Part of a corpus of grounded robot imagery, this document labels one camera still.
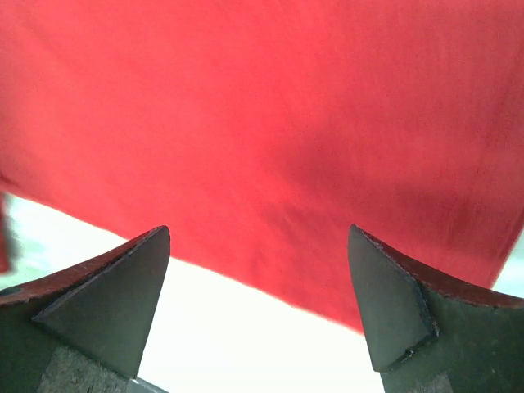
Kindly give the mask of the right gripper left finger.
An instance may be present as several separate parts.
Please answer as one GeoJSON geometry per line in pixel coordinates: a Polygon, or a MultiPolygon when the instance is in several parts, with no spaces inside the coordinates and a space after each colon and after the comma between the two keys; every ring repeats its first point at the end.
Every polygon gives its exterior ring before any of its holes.
{"type": "Polygon", "coordinates": [[[138,377],[169,263],[166,226],[1,291],[3,392],[158,392],[138,377]]]}

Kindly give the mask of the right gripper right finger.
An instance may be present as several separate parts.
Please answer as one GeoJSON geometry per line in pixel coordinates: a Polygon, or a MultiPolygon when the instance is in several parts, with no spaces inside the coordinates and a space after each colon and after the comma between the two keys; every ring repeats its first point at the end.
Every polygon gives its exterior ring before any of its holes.
{"type": "Polygon", "coordinates": [[[523,300],[450,276],[355,225],[350,276],[386,392],[521,392],[523,300]]]}

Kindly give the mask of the red t shirt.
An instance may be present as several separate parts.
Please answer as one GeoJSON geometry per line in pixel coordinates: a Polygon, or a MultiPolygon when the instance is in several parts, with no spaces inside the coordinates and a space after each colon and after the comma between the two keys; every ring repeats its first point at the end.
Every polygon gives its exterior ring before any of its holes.
{"type": "Polygon", "coordinates": [[[495,283],[520,1],[4,1],[1,187],[352,328],[352,224],[495,283]]]}

